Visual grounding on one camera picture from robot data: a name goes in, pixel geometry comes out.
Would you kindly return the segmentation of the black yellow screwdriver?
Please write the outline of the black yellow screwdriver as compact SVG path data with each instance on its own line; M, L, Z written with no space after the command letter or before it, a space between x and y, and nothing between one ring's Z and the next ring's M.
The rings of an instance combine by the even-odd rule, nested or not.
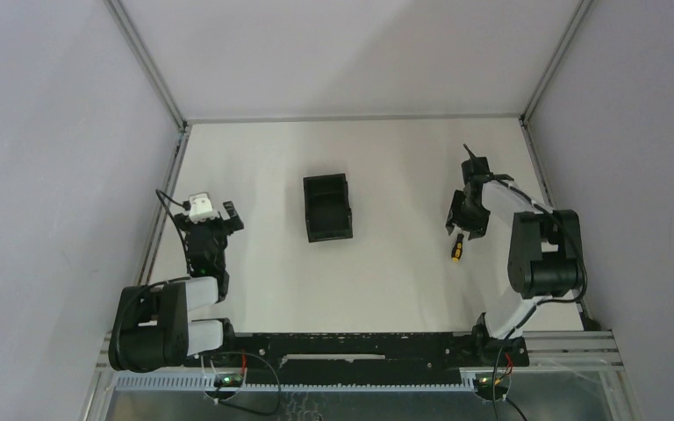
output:
M450 254L451 259L454 262L459 262L462 258L464 239L465 236L462 232L458 233L455 237L455 241Z

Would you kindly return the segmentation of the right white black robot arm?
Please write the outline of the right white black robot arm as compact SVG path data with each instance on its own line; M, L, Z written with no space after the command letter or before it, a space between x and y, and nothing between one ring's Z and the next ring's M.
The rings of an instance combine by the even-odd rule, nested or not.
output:
M522 335L524 326L545 304L576 303L588 285L578 214L558 210L524 192L507 174L473 152L461 165L462 189L454 192L445 228L455 242L452 260L462 258L466 240L481 239L492 218L510 228L503 278L507 287L498 303L475 323L473 356L493 365Z

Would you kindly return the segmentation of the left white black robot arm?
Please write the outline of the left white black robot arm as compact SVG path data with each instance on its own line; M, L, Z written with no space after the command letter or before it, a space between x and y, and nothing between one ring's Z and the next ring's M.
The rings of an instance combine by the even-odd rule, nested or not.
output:
M233 202L216 210L209 198L190 198L174 216L182 236L188 274L122 290L112 327L108 358L117 371L148 373L181 366L204 353L220 366L233 363L240 344L227 318L195 319L192 311L223 302L230 275L228 238L244 228Z

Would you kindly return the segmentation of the black plastic bin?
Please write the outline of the black plastic bin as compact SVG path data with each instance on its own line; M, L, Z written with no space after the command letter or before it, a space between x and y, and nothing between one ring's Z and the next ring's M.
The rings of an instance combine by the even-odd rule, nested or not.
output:
M352 210L344 173L303 179L305 227L310 243L352 239Z

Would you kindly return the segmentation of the left controller board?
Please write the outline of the left controller board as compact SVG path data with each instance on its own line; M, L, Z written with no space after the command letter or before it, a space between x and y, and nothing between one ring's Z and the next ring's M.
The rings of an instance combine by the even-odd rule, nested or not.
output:
M214 381L215 389L240 388L244 378L242 375L221 375Z

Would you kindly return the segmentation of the controller board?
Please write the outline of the controller board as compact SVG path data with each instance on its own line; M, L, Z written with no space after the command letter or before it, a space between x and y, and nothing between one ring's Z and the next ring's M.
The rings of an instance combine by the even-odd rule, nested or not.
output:
M242 375L221 375L214 381L215 389L240 388L244 378Z
M510 384L510 379L508 376L500 376L500 377L494 377L494 376L478 376L474 380L475 387L477 389L484 389L484 388L508 388Z

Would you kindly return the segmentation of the right controller board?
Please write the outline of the right controller board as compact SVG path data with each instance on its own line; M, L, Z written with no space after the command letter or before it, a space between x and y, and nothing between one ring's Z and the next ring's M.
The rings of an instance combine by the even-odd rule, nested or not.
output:
M484 389L484 388L508 388L510 384L510 379L508 376L500 376L500 377L494 377L494 376L478 376L474 380L475 387L477 389Z

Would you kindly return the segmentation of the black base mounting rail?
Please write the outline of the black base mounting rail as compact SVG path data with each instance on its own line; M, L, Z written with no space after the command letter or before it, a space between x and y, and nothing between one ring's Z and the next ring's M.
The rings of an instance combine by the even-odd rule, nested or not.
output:
M465 369L528 367L526 341L480 351L471 333L236 334L219 350L186 360L218 370L245 370L257 385L410 387L456 385Z

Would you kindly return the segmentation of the aluminium frame rail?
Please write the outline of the aluminium frame rail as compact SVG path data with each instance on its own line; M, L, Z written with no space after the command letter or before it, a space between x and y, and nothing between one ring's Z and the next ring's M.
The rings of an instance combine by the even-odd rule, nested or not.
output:
M161 101L161 105L168 113L177 130L184 132L188 123L127 8L120 0L104 0L104 5L123 35L131 53L139 63L142 73Z

